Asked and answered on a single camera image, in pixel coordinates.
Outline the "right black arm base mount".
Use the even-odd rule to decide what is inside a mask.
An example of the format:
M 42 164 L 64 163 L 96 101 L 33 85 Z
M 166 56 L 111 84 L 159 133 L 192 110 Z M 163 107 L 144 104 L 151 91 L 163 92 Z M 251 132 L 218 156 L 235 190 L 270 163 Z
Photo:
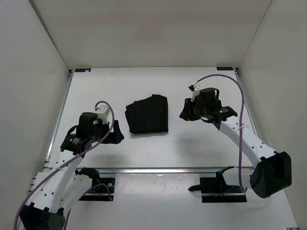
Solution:
M 246 195 L 237 185 L 227 185 L 222 177 L 223 173 L 234 169 L 228 166 L 215 173 L 215 177 L 201 177 L 200 184 L 191 186 L 189 192 L 201 192 L 202 203 L 245 203 Z

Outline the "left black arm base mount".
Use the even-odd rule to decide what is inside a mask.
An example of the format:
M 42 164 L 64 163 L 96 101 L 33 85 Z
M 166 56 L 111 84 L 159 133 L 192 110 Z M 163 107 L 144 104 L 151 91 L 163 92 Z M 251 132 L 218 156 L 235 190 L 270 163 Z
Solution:
M 83 167 L 75 170 L 76 175 L 86 175 L 92 180 L 91 189 L 79 201 L 106 201 L 114 200 L 115 177 L 100 177 L 98 170 Z

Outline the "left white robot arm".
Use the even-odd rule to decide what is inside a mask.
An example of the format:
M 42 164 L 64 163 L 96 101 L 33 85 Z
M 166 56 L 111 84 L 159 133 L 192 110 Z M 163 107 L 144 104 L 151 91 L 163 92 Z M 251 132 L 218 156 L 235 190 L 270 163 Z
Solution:
M 67 132 L 56 166 L 29 194 L 18 216 L 27 230 L 63 230 L 71 208 L 86 193 L 101 187 L 94 168 L 77 167 L 86 153 L 99 144 L 119 144 L 124 136 L 118 120 L 107 112 L 84 112 Z

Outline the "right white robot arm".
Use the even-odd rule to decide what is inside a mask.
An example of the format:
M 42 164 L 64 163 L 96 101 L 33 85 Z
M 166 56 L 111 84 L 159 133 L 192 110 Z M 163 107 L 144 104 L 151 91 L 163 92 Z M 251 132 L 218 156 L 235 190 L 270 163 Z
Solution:
M 193 95 L 185 99 L 180 118 L 185 121 L 202 120 L 213 124 L 242 148 L 252 164 L 251 169 L 228 166 L 215 173 L 208 184 L 194 185 L 189 191 L 217 188 L 225 193 L 233 186 L 252 189 L 261 198 L 267 198 L 292 184 L 291 157 L 285 151 L 277 152 L 256 137 L 248 127 L 239 123 L 239 116 L 230 106 L 222 106 L 219 90 L 191 85 Z

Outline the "black pleated skirt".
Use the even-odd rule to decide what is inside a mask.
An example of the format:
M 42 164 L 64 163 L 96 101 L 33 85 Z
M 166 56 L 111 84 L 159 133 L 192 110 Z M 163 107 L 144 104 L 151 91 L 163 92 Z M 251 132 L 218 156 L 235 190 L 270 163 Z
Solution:
M 126 106 L 125 117 L 130 133 L 149 134 L 168 132 L 168 101 L 165 96 L 152 96 Z

